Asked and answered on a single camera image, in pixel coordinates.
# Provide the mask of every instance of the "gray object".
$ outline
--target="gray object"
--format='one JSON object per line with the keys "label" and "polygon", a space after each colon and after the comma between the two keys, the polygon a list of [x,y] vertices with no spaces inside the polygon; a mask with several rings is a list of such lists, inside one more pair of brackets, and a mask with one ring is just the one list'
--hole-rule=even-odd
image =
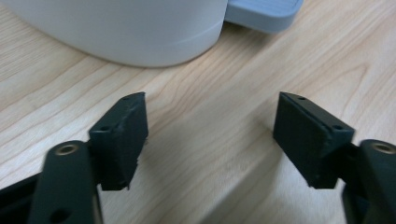
{"label": "gray object", "polygon": [[225,21],[265,33],[291,26],[303,0],[229,0]]}

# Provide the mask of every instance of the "light wood tabletop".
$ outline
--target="light wood tabletop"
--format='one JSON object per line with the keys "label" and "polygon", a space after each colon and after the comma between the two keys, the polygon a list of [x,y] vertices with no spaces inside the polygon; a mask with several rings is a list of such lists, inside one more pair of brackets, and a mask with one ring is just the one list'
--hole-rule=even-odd
{"label": "light wood tabletop", "polygon": [[106,223],[345,223],[272,138],[280,91],[396,143],[396,4],[306,0],[285,32],[225,23],[218,43],[167,68],[73,49],[0,5],[0,189],[87,131],[122,96],[147,93],[148,143],[131,189],[100,192]]}

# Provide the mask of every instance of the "white container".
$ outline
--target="white container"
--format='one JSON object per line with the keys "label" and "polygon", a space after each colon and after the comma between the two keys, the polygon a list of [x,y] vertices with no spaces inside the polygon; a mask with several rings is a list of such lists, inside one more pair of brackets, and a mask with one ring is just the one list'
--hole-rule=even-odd
{"label": "white container", "polygon": [[0,0],[77,49],[117,63],[183,63],[219,38],[227,0]]}

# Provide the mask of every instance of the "wooden surface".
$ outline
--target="wooden surface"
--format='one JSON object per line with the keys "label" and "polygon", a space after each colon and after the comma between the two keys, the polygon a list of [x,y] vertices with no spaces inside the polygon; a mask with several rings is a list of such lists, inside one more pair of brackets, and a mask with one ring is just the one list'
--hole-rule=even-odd
{"label": "wooden surface", "polygon": [[69,48],[0,5],[0,188],[137,91],[148,144],[131,190],[101,193],[106,223],[343,223],[343,184],[310,189],[272,139],[277,96],[316,102],[355,143],[395,144],[396,4],[306,0],[286,32],[225,24],[205,54],[156,69]]}

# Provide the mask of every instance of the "wooden table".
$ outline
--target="wooden table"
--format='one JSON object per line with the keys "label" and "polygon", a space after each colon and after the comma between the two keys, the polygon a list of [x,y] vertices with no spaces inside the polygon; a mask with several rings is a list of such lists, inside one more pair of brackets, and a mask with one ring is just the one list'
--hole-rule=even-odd
{"label": "wooden table", "polygon": [[0,189],[138,91],[148,144],[131,190],[101,193],[106,223],[343,223],[343,184],[310,189],[273,140],[277,97],[311,99],[356,144],[396,143],[396,4],[306,0],[286,32],[224,24],[205,54],[154,69],[72,49],[0,5]]}

